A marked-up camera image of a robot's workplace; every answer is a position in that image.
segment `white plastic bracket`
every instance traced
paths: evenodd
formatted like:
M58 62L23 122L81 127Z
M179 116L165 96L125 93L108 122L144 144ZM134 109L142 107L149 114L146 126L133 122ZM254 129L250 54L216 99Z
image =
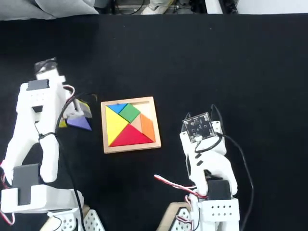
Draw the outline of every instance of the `white plastic bracket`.
M90 209L84 218L86 231L105 231L100 218L95 210Z
M176 214L176 216L179 216L181 218L184 218L186 220L191 220L190 212L187 208L180 208ZM191 231L192 230L192 224L191 223L184 223L182 221L177 220L174 218L172 226L170 231Z
M239 201L236 198L231 200L203 201L201 204L204 221L239 221Z
M56 231L74 231L77 226L77 221L80 223L80 213L78 208L74 208L64 212L48 212L48 216L56 217L61 220L61 225ZM82 227L78 226L78 231L83 231Z

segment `red triangle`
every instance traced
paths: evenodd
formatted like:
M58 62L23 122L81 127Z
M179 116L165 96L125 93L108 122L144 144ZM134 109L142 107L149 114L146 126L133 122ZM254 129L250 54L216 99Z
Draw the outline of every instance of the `red triangle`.
M118 137L109 145L109 147L125 146L141 143L153 143L153 140L143 135L132 125L127 124Z

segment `purple triangle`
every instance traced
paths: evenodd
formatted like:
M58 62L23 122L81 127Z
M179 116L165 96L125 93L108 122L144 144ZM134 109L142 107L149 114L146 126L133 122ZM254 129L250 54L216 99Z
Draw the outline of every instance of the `purple triangle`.
M66 123L70 126L74 126L77 128L83 128L83 129L92 131L92 128L90 127L87 119L83 116L75 118L75 119L67 119Z

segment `circuit board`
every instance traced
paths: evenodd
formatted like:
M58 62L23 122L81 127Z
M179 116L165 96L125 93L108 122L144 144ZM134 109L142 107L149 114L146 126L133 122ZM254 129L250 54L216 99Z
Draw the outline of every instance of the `circuit board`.
M209 113L203 113L183 120L191 143L215 136Z

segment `wooden frame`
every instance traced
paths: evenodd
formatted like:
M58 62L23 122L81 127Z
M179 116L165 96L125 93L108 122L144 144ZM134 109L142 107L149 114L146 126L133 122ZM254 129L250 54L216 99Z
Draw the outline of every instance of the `wooden frame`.
M150 110L148 112L148 115L153 122L155 142L126 145L126 146L118 146L118 147L108 147L106 108L105 107L107 105L116 104L116 103L131 103L132 105L138 105L139 104L139 105L147 106ZM157 122L156 110L155 110L153 97L143 97L143 98L126 99L126 100L115 100L115 101L105 101L105 102L101 102L101 110L102 110L104 153L108 154L108 153L117 153L117 152L127 152L127 151L160 148L161 147L161 141L160 141L159 129L158 129L158 122Z

